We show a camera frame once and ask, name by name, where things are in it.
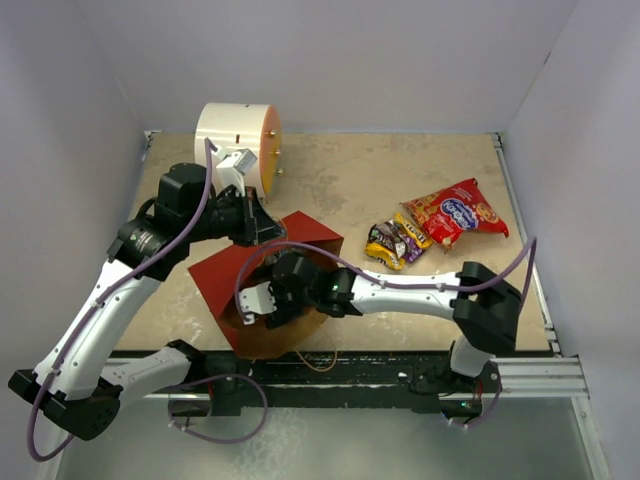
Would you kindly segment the yellow snack bar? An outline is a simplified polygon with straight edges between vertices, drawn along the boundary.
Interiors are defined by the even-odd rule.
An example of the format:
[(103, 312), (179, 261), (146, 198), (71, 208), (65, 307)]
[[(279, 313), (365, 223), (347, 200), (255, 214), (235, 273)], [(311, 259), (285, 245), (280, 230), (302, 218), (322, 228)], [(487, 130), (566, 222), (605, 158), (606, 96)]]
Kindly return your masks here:
[(365, 254), (392, 270), (402, 270), (406, 261), (402, 258), (397, 259), (384, 244), (379, 242), (380, 237), (378, 236), (376, 225), (377, 224), (374, 224), (369, 230), (365, 246)]

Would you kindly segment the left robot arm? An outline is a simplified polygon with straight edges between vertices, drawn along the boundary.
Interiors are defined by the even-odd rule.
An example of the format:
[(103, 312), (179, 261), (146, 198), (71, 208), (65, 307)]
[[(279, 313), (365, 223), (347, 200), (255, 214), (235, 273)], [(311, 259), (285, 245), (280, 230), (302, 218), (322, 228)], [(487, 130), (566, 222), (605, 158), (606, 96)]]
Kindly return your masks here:
[(254, 247), (284, 236), (245, 183), (216, 191), (216, 168), (195, 163), (172, 166), (156, 196), (123, 224), (107, 252), (99, 278), (81, 310), (49, 354), (35, 367), (15, 371), (11, 391), (28, 402), (27, 439), (35, 440), (44, 415), (69, 438), (92, 440), (126, 405), (166, 387), (184, 392), (202, 387), (206, 356), (183, 340), (110, 369), (106, 363), (139, 309), (192, 244), (228, 238)]

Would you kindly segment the yellow brown candy pack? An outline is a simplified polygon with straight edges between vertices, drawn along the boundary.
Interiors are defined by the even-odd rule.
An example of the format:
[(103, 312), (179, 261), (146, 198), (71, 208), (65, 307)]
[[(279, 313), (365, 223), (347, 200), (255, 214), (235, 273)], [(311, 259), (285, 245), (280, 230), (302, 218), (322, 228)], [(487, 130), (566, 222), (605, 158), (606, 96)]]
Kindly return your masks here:
[(427, 249), (432, 245), (433, 240), (401, 213), (395, 213), (393, 221), (395, 226), (411, 238), (418, 248)]

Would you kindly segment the brown purple candy bar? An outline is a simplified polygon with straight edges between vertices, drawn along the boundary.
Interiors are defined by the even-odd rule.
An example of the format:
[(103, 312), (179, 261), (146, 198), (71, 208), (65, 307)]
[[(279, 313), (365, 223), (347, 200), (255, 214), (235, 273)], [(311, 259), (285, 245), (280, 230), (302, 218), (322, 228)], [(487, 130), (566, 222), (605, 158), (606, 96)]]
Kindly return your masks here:
[(423, 253), (417, 242), (405, 233), (392, 220), (376, 225), (379, 242), (384, 244), (397, 259), (402, 258), (407, 263), (414, 263)]

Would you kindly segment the red candy bag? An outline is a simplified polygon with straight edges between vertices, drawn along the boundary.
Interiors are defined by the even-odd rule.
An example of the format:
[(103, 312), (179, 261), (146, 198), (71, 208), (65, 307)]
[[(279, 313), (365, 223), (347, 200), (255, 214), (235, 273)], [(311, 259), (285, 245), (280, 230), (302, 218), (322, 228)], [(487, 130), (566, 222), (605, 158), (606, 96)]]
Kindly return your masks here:
[(451, 249), (469, 231), (502, 234), (509, 228), (490, 206), (476, 178), (460, 181), (429, 195), (402, 202), (414, 223), (433, 241)]

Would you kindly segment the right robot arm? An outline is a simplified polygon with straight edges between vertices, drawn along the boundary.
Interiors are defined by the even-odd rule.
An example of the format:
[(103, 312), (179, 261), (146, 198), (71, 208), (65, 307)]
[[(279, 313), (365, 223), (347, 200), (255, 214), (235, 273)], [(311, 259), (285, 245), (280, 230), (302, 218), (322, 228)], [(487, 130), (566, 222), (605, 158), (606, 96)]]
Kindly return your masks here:
[(467, 391), (495, 356), (515, 351), (522, 293), (478, 262), (432, 276), (386, 275), (343, 266), (325, 269), (298, 252), (280, 257), (259, 287), (266, 325), (276, 329), (309, 309), (332, 318), (407, 313), (454, 323), (461, 336), (445, 366), (446, 383)]

